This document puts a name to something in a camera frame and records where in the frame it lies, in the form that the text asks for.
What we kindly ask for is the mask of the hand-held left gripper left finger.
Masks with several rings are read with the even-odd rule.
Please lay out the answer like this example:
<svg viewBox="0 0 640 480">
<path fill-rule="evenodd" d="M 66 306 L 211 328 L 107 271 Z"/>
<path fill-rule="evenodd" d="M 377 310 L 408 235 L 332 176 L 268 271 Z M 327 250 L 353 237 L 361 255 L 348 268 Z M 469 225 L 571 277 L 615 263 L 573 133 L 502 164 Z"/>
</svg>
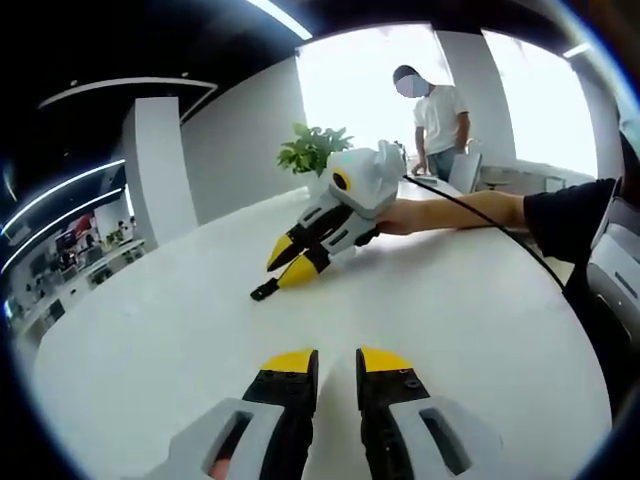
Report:
<svg viewBox="0 0 640 480">
<path fill-rule="evenodd" d="M 318 351 L 264 363 L 240 398 L 225 398 L 169 443 L 143 479 L 300 479 L 313 440 Z"/>
</svg>

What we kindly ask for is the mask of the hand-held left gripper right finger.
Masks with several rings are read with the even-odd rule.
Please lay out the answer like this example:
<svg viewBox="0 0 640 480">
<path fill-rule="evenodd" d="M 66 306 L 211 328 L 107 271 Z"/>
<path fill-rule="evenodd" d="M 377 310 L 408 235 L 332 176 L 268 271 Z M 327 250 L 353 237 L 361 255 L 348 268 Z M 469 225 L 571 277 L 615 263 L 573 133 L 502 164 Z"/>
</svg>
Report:
<svg viewBox="0 0 640 480">
<path fill-rule="evenodd" d="M 356 351 L 361 441 L 374 479 L 497 479 L 500 436 L 457 402 L 429 394 L 410 362 Z"/>
</svg>

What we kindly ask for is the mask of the person's right hand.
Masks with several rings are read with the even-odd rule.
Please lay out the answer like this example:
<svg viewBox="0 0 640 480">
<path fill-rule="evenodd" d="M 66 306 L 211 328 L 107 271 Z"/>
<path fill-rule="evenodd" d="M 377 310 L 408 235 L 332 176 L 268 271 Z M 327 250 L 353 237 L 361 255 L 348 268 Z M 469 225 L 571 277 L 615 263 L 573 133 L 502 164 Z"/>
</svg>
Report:
<svg viewBox="0 0 640 480">
<path fill-rule="evenodd" d="M 398 199 L 376 219 L 381 233 L 409 235 L 421 230 L 422 203 L 416 200 Z"/>
</svg>

